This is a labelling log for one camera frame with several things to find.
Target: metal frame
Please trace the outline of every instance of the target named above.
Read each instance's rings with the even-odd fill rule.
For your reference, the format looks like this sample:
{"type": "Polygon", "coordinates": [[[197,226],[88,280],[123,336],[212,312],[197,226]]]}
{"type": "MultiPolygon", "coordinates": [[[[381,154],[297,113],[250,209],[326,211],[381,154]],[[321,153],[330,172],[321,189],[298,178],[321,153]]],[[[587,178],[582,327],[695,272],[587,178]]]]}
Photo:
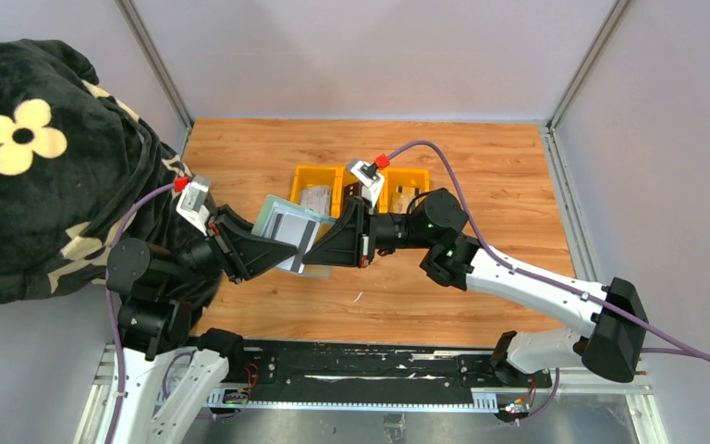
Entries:
{"type": "Polygon", "coordinates": [[[592,46],[586,52],[581,64],[573,75],[568,89],[562,95],[562,99],[559,101],[557,108],[554,110],[553,116],[548,120],[547,127],[553,132],[559,127],[562,119],[568,112],[570,104],[572,103],[578,91],[581,89],[582,85],[589,77],[589,73],[592,71],[594,64],[600,58],[603,50],[606,48],[608,41],[613,35],[614,31],[621,22],[622,17],[624,17],[625,11],[627,11],[628,6],[632,3],[632,0],[616,0],[611,10],[606,16],[606,21],[600,27],[600,31],[597,32],[597,36],[592,42],[592,46]]]}
{"type": "Polygon", "coordinates": [[[191,127],[186,128],[186,137],[184,137],[184,142],[178,149],[178,157],[183,161],[183,156],[186,153],[186,147],[189,146],[189,140],[191,139],[191,127]]]}
{"type": "Polygon", "coordinates": [[[191,132],[191,127],[194,125],[194,119],[192,118],[189,109],[184,104],[181,98],[180,92],[178,92],[178,87],[173,83],[170,73],[167,71],[165,63],[162,61],[162,57],[159,56],[159,51],[156,49],[156,45],[153,44],[151,40],[151,35],[148,33],[148,29],[140,18],[140,13],[134,5],[132,0],[115,0],[118,9],[121,11],[121,15],[124,16],[124,20],[127,22],[129,29],[134,35],[135,41],[140,46],[142,53],[145,55],[146,61],[151,66],[153,74],[162,86],[162,90],[165,91],[167,100],[173,106],[176,111],[178,118],[186,127],[187,132],[191,132]]]}
{"type": "Polygon", "coordinates": [[[569,170],[562,152],[559,150],[556,138],[546,127],[540,127],[540,139],[543,142],[545,161],[554,184],[554,196],[562,219],[562,228],[568,241],[570,259],[576,278],[599,281],[603,275],[595,255],[592,253],[590,236],[583,223],[581,208],[575,196],[575,190],[570,186],[569,170]]]}
{"type": "MultiPolygon", "coordinates": [[[[455,353],[466,354],[466,350],[455,351],[455,353]]],[[[91,392],[88,401],[86,402],[83,415],[80,419],[74,443],[84,444],[93,443],[97,436],[97,431],[101,427],[103,418],[106,417],[108,411],[105,407],[105,402],[110,394],[110,386],[113,383],[116,372],[115,363],[115,347],[107,345],[105,347],[102,359],[97,368],[96,376],[92,383],[91,392]]],[[[174,364],[170,367],[168,381],[180,380],[186,375],[188,364],[174,364]]],[[[649,382],[646,374],[639,367],[639,371],[635,379],[630,384],[620,384],[617,382],[603,379],[586,370],[585,368],[567,368],[561,371],[561,385],[559,394],[564,395],[598,395],[598,394],[616,394],[624,395],[630,404],[630,413],[635,425],[636,433],[639,437],[643,434],[650,437],[649,432],[656,433],[653,430],[662,431],[661,425],[658,428],[656,412],[650,410],[654,405],[654,399],[651,395],[649,382]]],[[[170,387],[173,387],[175,382],[171,382],[170,387]]],[[[206,400],[206,405],[222,406],[221,396],[225,390],[233,390],[242,388],[243,384],[239,383],[219,383],[212,391],[212,395],[206,400]]],[[[345,404],[336,402],[271,402],[271,401],[252,401],[246,408],[257,410],[316,410],[316,411],[368,411],[368,412],[434,412],[434,413],[492,413],[494,402],[497,398],[505,401],[514,398],[517,395],[526,393],[526,388],[472,388],[473,404],[376,404],[376,403],[355,403],[345,404]]],[[[539,388],[537,392],[541,395],[547,395],[550,388],[539,388]]],[[[164,403],[164,397],[159,395],[156,400],[156,405],[164,403]]],[[[662,441],[642,440],[642,443],[654,443],[662,441]]]]}
{"type": "Polygon", "coordinates": [[[632,426],[635,429],[638,442],[668,444],[668,436],[657,410],[655,395],[630,395],[625,399],[630,407],[632,426]]]}

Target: cable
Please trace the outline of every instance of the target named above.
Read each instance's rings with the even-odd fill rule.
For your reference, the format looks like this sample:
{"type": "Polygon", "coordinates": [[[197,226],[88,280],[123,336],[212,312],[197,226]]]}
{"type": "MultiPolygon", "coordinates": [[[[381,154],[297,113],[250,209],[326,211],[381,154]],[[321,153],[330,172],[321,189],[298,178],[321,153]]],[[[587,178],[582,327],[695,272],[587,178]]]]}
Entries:
{"type": "MultiPolygon", "coordinates": [[[[194,351],[184,351],[182,353],[177,354],[172,361],[170,361],[170,364],[167,366],[167,370],[165,371],[165,376],[162,378],[162,394],[165,395],[165,400],[170,397],[170,390],[167,389],[167,377],[170,375],[170,368],[173,366],[173,364],[176,363],[177,360],[189,356],[192,360],[194,359],[194,351]]],[[[237,415],[238,413],[242,412],[242,410],[238,410],[235,413],[222,413],[222,414],[217,414],[217,413],[200,413],[197,415],[197,419],[212,419],[212,420],[217,420],[217,419],[227,419],[227,418],[232,418],[233,416],[237,415]]]]}
{"type": "Polygon", "coordinates": [[[249,391],[247,392],[247,397],[251,401],[251,387],[252,387],[252,382],[251,382],[251,370],[249,367],[244,367],[244,370],[246,370],[246,385],[249,387],[249,391]]]}
{"type": "Polygon", "coordinates": [[[644,347],[641,349],[641,353],[677,354],[678,356],[689,356],[691,358],[698,357],[698,356],[693,356],[684,350],[666,349],[663,347],[644,347]]]}
{"type": "Polygon", "coordinates": [[[589,300],[592,300],[592,302],[595,302],[599,305],[601,305],[603,308],[610,310],[611,312],[616,313],[617,315],[622,316],[623,318],[631,321],[633,324],[643,328],[644,330],[653,333],[654,335],[658,336],[660,339],[675,345],[676,347],[680,348],[679,352],[673,352],[670,353],[668,351],[658,351],[658,350],[665,350],[665,349],[648,349],[652,350],[649,352],[668,352],[668,354],[678,354],[682,356],[690,356],[693,358],[698,358],[698,359],[703,359],[707,362],[710,363],[710,354],[706,353],[704,351],[697,350],[693,348],[692,346],[668,335],[668,333],[660,330],[657,327],[653,327],[649,325],[646,321],[643,321],[641,318],[635,316],[634,314],[631,314],[625,310],[622,310],[621,308],[617,307],[613,303],[610,303],[608,301],[605,301],[601,298],[598,298],[596,296],[593,296],[591,294],[587,294],[586,291],[577,289],[575,287],[572,287],[568,284],[565,284],[563,282],[559,282],[555,279],[552,279],[550,277],[545,277],[542,275],[538,275],[536,273],[533,273],[528,270],[523,270],[520,269],[513,264],[509,263],[505,259],[499,257],[498,254],[494,253],[494,250],[488,245],[488,242],[485,241],[485,237],[483,233],[480,231],[480,229],[477,227],[477,224],[475,223],[474,217],[472,217],[472,213],[470,211],[470,207],[467,205],[467,200],[464,198],[464,192],[461,190],[461,186],[459,185],[459,180],[456,178],[456,173],[453,172],[453,167],[450,166],[450,163],[447,161],[447,158],[445,157],[445,154],[442,153],[442,150],[439,149],[438,146],[433,144],[432,142],[428,141],[413,141],[409,143],[405,143],[404,145],[398,147],[393,153],[388,154],[387,158],[388,160],[392,160],[394,157],[397,155],[404,153],[405,151],[409,150],[413,146],[428,146],[429,148],[433,149],[436,152],[436,155],[439,156],[439,159],[442,161],[442,164],[445,166],[445,169],[447,170],[448,175],[450,176],[450,179],[453,181],[453,187],[456,189],[456,194],[459,196],[459,201],[461,202],[461,208],[467,213],[467,217],[470,220],[470,225],[472,227],[472,230],[475,232],[475,236],[477,236],[478,241],[481,244],[481,247],[485,250],[485,252],[491,256],[492,259],[494,259],[497,263],[500,265],[506,267],[508,270],[512,270],[515,273],[524,275],[528,278],[532,278],[541,282],[544,282],[548,285],[557,287],[558,289],[562,289],[565,291],[569,291],[577,296],[583,296],[585,298],[588,298],[589,300]]]}
{"type": "Polygon", "coordinates": [[[527,390],[526,394],[517,398],[516,402],[521,402],[524,403],[524,401],[527,401],[529,398],[532,397],[532,394],[536,388],[536,385],[534,383],[534,375],[530,375],[529,379],[532,381],[532,383],[529,385],[529,390],[527,390]]]}
{"type": "MultiPolygon", "coordinates": [[[[161,187],[157,188],[156,190],[153,190],[146,194],[145,196],[142,197],[142,199],[138,200],[134,205],[132,205],[131,208],[127,211],[127,213],[124,215],[124,218],[121,219],[120,225],[118,225],[118,230],[116,231],[116,235],[113,238],[113,241],[110,243],[111,245],[116,245],[118,241],[121,240],[121,236],[124,234],[124,229],[127,227],[127,223],[130,221],[130,219],[138,212],[138,210],[141,209],[143,205],[151,201],[154,197],[158,196],[159,194],[162,194],[163,192],[170,191],[174,188],[174,184],[168,183],[166,185],[162,185],[161,187]]],[[[107,281],[108,278],[108,273],[107,273],[107,268],[104,269],[104,280],[105,282],[107,281]]],[[[121,404],[124,402],[124,390],[126,388],[126,375],[127,375],[127,369],[126,367],[126,359],[124,358],[124,347],[121,344],[121,334],[118,331],[118,321],[116,318],[116,307],[115,304],[113,303],[113,293],[110,292],[110,290],[107,289],[107,287],[104,287],[104,301],[107,304],[107,315],[110,318],[110,330],[113,333],[113,342],[116,346],[116,359],[118,363],[118,381],[117,381],[117,390],[118,390],[118,396],[116,397],[116,404],[113,406],[113,416],[110,418],[110,426],[107,428],[107,435],[104,438],[105,444],[112,444],[113,438],[116,435],[116,427],[118,426],[118,419],[121,417],[121,404]]]]}
{"type": "Polygon", "coordinates": [[[170,391],[167,390],[167,377],[170,375],[170,367],[172,367],[177,360],[183,358],[184,356],[189,356],[191,359],[194,359],[194,351],[184,351],[183,353],[177,354],[176,357],[173,358],[173,360],[170,361],[170,364],[167,366],[165,377],[162,378],[162,394],[165,395],[165,399],[170,397],[170,391]]]}
{"type": "Polygon", "coordinates": [[[422,193],[416,195],[415,197],[413,197],[412,200],[410,201],[410,204],[407,205],[407,214],[411,213],[412,210],[415,209],[415,202],[416,202],[418,199],[422,198],[423,196],[429,195],[429,193],[430,193],[430,191],[424,191],[424,192],[422,192],[422,193]]]}
{"type": "Polygon", "coordinates": [[[532,384],[529,386],[529,406],[532,408],[534,405],[534,397],[537,396],[537,381],[534,380],[534,375],[530,375],[529,378],[532,380],[532,384]]]}
{"type": "Polygon", "coordinates": [[[257,381],[260,380],[260,367],[255,363],[249,363],[249,366],[254,367],[254,381],[251,383],[251,389],[254,389],[254,386],[257,385],[257,381]]]}
{"type": "Polygon", "coordinates": [[[529,413],[529,416],[527,416],[526,418],[520,420],[520,422],[518,423],[519,425],[533,418],[536,418],[540,415],[540,413],[543,412],[543,410],[545,410],[549,405],[551,405],[551,401],[556,397],[557,390],[559,390],[559,373],[559,369],[556,369],[554,371],[554,386],[551,388],[551,393],[548,394],[548,398],[545,400],[545,402],[543,402],[543,405],[541,405],[540,408],[538,408],[534,412],[529,413]]]}

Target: wood grain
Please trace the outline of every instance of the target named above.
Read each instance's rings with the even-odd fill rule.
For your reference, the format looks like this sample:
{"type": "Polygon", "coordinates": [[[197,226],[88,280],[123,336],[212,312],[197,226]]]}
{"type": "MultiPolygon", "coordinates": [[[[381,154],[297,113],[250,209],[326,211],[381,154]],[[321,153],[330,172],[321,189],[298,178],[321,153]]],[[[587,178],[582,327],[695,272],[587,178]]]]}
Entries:
{"type": "MultiPolygon", "coordinates": [[[[490,243],[572,275],[533,125],[201,118],[185,161],[214,181],[218,204],[253,221],[267,194],[289,197],[295,165],[344,166],[414,139],[433,141],[446,153],[490,243]]],[[[432,188],[453,190],[428,148],[413,148],[393,165],[428,168],[432,188]]],[[[224,283],[198,329],[219,327],[253,338],[492,346],[512,329],[559,327],[501,298],[437,286],[418,267],[422,256],[399,251],[366,269],[336,268],[328,280],[272,270],[241,285],[224,283]]]]}

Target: flower pattern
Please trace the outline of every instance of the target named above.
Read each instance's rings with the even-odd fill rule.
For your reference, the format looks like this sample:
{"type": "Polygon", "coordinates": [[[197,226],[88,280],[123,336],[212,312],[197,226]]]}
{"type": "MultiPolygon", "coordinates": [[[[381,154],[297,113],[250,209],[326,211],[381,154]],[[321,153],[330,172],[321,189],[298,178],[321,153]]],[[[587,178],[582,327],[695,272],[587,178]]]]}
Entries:
{"type": "MultiPolygon", "coordinates": [[[[181,156],[176,154],[169,159],[162,159],[162,164],[167,168],[168,171],[172,171],[176,173],[177,178],[184,178],[184,177],[191,177],[191,170],[189,167],[181,161],[181,156]]],[[[170,194],[172,194],[172,200],[175,201],[178,195],[180,194],[180,191],[176,191],[175,189],[170,190],[170,194]]]]}
{"type": "Polygon", "coordinates": [[[34,154],[54,159],[67,150],[67,138],[50,128],[50,105],[27,100],[15,108],[14,118],[0,115],[0,174],[16,176],[31,167],[34,154]]]}
{"type": "Polygon", "coordinates": [[[83,80],[83,85],[86,87],[88,92],[96,97],[97,99],[100,97],[113,97],[113,99],[116,101],[116,105],[118,105],[119,108],[123,109],[126,111],[126,113],[134,119],[135,122],[140,121],[140,116],[138,116],[137,113],[135,113],[132,108],[128,107],[127,104],[121,102],[120,100],[116,99],[110,92],[107,92],[103,90],[102,88],[94,85],[93,83],[87,82],[86,80],[83,80]]]}
{"type": "MultiPolygon", "coordinates": [[[[135,215],[132,215],[132,217],[129,218],[125,228],[128,228],[129,225],[131,225],[132,220],[134,220],[134,216],[135,215]]],[[[120,217],[109,230],[107,230],[107,236],[105,237],[104,242],[98,238],[86,238],[80,235],[83,230],[91,224],[91,222],[83,222],[67,228],[66,233],[70,238],[70,241],[64,245],[64,248],[61,249],[60,253],[64,259],[68,259],[71,262],[47,274],[51,294],[55,293],[55,289],[58,288],[58,280],[62,276],[79,271],[88,265],[107,265],[107,257],[110,255],[110,250],[113,249],[113,240],[116,238],[116,231],[118,231],[118,226],[121,225],[122,220],[124,220],[123,216],[120,217]],[[102,250],[99,255],[93,258],[90,257],[91,254],[96,253],[99,250],[102,250]]]]}

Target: white wall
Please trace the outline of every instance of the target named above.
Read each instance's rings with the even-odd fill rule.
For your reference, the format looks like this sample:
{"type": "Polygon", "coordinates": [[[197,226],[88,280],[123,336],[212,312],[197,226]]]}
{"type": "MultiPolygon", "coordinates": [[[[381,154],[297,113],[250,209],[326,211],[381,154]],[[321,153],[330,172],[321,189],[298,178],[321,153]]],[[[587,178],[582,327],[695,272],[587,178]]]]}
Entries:
{"type": "Polygon", "coordinates": [[[182,147],[186,130],[113,0],[0,0],[0,42],[22,38],[72,45],[91,60],[103,88],[134,109],[165,143],[182,147]]]}
{"type": "Polygon", "coordinates": [[[195,117],[543,119],[613,0],[136,0],[195,117]]]}
{"type": "MultiPolygon", "coordinates": [[[[604,278],[710,351],[710,3],[633,2],[559,134],[604,278]]],[[[710,364],[645,361],[670,442],[710,442],[710,364]]]]}
{"type": "MultiPolygon", "coordinates": [[[[61,39],[96,66],[103,86],[169,144],[185,130],[115,2],[0,0],[0,42],[61,39]]],[[[102,287],[0,306],[0,442],[71,442],[104,344],[102,287]]]]}

